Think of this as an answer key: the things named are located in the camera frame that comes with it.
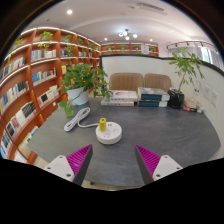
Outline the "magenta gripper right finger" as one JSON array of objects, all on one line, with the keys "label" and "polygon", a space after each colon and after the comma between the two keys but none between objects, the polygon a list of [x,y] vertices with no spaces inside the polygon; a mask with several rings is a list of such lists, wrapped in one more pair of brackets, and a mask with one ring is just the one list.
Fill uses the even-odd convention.
[{"label": "magenta gripper right finger", "polygon": [[170,156],[159,156],[139,145],[135,146],[135,156],[145,185],[182,169]]}]

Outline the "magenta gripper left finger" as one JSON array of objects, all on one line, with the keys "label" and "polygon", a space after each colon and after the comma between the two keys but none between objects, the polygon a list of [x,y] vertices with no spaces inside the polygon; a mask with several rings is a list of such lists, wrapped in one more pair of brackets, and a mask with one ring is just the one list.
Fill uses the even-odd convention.
[{"label": "magenta gripper left finger", "polygon": [[45,167],[45,170],[81,186],[92,155],[92,145],[87,145],[68,156],[57,156]]}]

